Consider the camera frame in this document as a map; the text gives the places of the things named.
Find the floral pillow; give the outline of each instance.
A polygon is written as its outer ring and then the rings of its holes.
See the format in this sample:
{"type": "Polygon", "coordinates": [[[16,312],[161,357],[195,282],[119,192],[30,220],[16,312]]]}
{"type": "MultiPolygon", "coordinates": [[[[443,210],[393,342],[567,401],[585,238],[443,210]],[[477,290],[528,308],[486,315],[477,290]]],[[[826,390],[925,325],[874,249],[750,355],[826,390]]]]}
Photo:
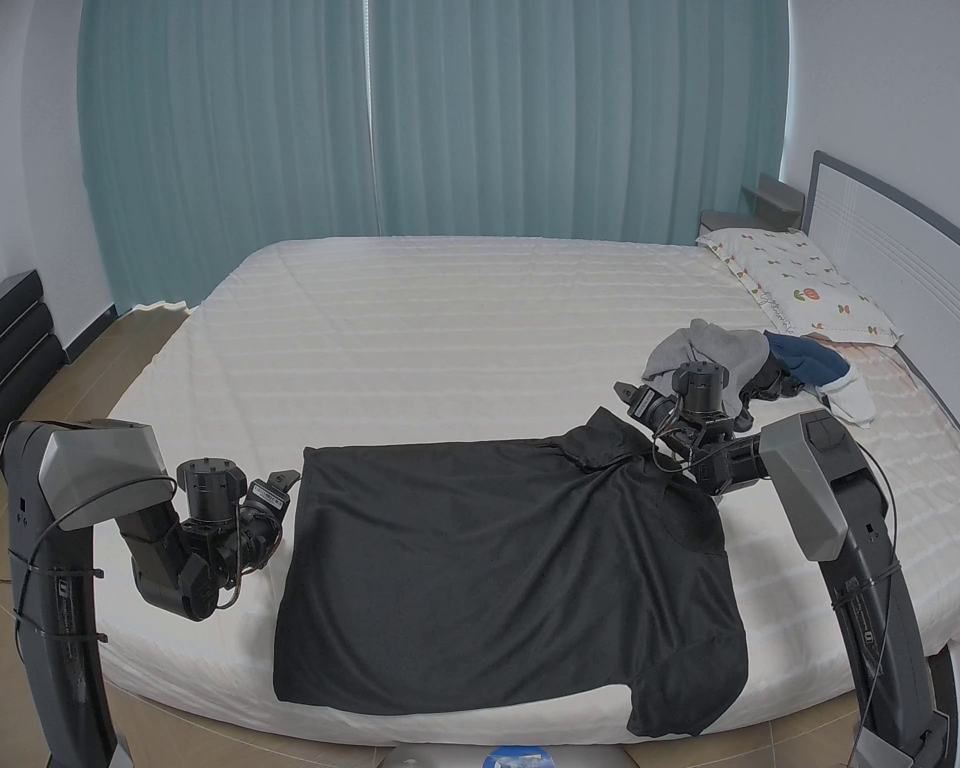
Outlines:
{"type": "Polygon", "coordinates": [[[900,332],[802,232],[718,229],[697,238],[730,267],[780,331],[892,347],[900,332]]]}

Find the white wall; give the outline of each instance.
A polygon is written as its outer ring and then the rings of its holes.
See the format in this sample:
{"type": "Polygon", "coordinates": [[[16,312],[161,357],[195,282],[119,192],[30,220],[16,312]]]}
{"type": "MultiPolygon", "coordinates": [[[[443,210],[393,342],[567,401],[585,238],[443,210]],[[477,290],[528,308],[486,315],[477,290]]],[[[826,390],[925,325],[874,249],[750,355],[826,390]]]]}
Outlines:
{"type": "Polygon", "coordinates": [[[806,192],[814,150],[960,225],[960,1],[790,0],[780,176],[806,192]]]}
{"type": "Polygon", "coordinates": [[[36,268],[65,347],[113,304],[81,164],[82,8],[0,0],[0,168],[13,168],[0,180],[0,276],[36,268]]]}

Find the curtain fold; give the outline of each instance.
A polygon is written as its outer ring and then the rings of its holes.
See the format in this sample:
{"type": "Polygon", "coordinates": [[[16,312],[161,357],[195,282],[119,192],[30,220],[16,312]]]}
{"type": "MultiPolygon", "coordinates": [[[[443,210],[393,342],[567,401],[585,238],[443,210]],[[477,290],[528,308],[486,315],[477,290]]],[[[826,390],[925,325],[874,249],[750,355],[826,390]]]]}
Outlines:
{"type": "Polygon", "coordinates": [[[786,0],[370,0],[383,234],[690,243],[776,176],[786,0]]]}
{"type": "Polygon", "coordinates": [[[359,0],[85,0],[84,180],[117,309],[376,235],[359,0]]]}

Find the tile floor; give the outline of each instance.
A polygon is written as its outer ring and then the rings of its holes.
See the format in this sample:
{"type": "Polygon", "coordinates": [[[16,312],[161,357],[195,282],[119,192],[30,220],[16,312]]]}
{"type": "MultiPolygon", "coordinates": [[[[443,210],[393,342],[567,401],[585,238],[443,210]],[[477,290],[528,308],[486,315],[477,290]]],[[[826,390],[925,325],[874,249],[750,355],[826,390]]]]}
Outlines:
{"type": "MultiPolygon", "coordinates": [[[[133,312],[114,323],[72,366],[60,371],[26,419],[107,416],[186,315],[133,312]]],[[[7,494],[0,480],[0,552],[7,548],[7,494]]],[[[0,558],[0,578],[9,565],[0,558]]],[[[0,585],[0,768],[40,768],[47,757],[26,677],[13,649],[12,597],[0,585]]],[[[179,712],[108,687],[117,728],[137,768],[373,768],[389,750],[322,744],[239,728],[179,712]]],[[[739,731],[628,747],[641,768],[829,768],[846,762],[856,727],[847,694],[788,717],[739,731]]]]}

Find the black furniture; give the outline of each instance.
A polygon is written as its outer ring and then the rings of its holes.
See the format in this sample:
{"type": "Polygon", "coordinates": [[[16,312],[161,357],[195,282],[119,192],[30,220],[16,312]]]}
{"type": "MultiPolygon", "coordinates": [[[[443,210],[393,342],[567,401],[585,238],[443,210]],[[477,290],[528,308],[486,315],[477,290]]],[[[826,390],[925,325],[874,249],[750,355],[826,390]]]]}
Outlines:
{"type": "Polygon", "coordinates": [[[804,193],[792,186],[777,181],[772,176],[760,174],[756,187],[742,187],[754,201],[754,213],[727,213],[705,210],[700,214],[700,234],[716,229],[750,228],[786,232],[798,228],[804,213],[804,193]]]}
{"type": "Polygon", "coordinates": [[[0,282],[0,436],[65,362],[36,270],[0,282]]]}

